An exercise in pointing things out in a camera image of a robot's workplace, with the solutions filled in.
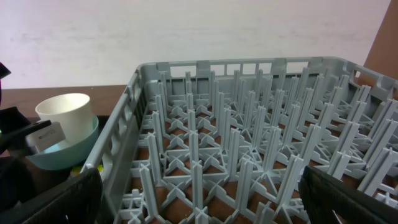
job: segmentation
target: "brown table surface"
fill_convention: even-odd
[[[35,107],[47,98],[65,93],[85,93],[91,98],[91,108],[99,117],[100,126],[103,127],[107,117],[112,113],[126,86],[86,86],[66,88],[35,88],[2,90],[1,109],[16,106],[18,110],[31,122],[38,120]],[[5,152],[0,157],[8,156]],[[70,169],[49,171],[42,170],[27,159],[22,159],[32,174],[36,192],[38,194],[62,183],[70,173]]]
[[[37,117],[35,107],[41,101],[66,93],[84,93],[90,96],[94,114],[110,115],[125,87],[117,85],[2,90],[0,109],[16,106],[25,117],[34,118]]]

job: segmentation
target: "wooden table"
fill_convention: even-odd
[[[95,115],[110,115],[125,88],[117,85],[3,90],[0,109],[16,106],[25,117],[35,118],[35,108],[41,101],[66,93],[84,93],[90,96]]]

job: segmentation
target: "cup rim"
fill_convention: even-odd
[[[50,100],[53,100],[54,98],[58,98],[58,97],[61,97],[61,96],[66,96],[66,95],[81,95],[81,96],[84,96],[84,97],[86,98],[86,102],[83,103],[81,106],[78,106],[78,107],[76,107],[76,108],[74,108],[74,109],[72,109],[72,110],[68,110],[68,111],[65,111],[65,112],[62,112],[62,113],[57,113],[57,114],[54,114],[54,113],[43,113],[43,112],[39,112],[39,111],[37,110],[37,109],[38,109],[40,106],[42,106],[44,103],[46,103],[46,102],[48,102],[48,101],[50,101]],[[61,115],[61,114],[70,113],[70,112],[72,112],[72,111],[78,110],[78,109],[84,107],[85,105],[87,105],[87,103],[89,103],[89,102],[90,102],[90,96],[87,95],[87,94],[84,94],[84,93],[66,93],[66,94],[61,94],[61,95],[53,96],[53,97],[50,97],[50,98],[48,98],[48,99],[46,99],[46,100],[41,101],[41,102],[35,107],[35,112],[36,112],[37,114],[42,114],[42,115]]]

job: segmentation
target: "light blue bowl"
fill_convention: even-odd
[[[32,155],[26,156],[38,168],[44,170],[61,170],[77,165],[87,159],[98,139],[98,118],[93,118],[94,131],[84,140],[74,146],[60,149],[58,144]]]

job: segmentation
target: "brown wooden panel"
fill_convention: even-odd
[[[25,117],[32,118],[37,117],[35,107],[47,98],[65,93],[84,93],[91,98],[94,114],[110,115],[125,87],[118,85],[2,90],[0,109],[16,106]]]
[[[398,0],[392,0],[374,39],[365,67],[398,80],[397,59]]]

